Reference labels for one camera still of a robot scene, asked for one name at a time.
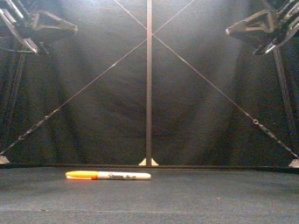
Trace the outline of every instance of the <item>marker cap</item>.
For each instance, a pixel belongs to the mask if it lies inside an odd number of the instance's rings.
[[[97,179],[98,178],[98,172],[97,171],[68,171],[65,173],[66,179]]]

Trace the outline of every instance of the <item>black floor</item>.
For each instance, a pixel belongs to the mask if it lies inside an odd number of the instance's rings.
[[[293,174],[149,170],[149,181],[66,180],[73,170],[0,169],[0,223],[299,223]]]

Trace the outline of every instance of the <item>black curtain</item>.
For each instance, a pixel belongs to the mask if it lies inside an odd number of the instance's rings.
[[[197,0],[180,12],[189,2],[153,0],[153,31],[163,27],[153,37],[153,160],[288,165],[289,153],[225,98],[289,144],[273,55],[253,56],[225,36],[261,4]],[[49,56],[25,58],[2,148],[98,78],[5,155],[16,163],[137,165],[145,157],[145,1],[40,1],[38,7],[78,33],[52,45]]]

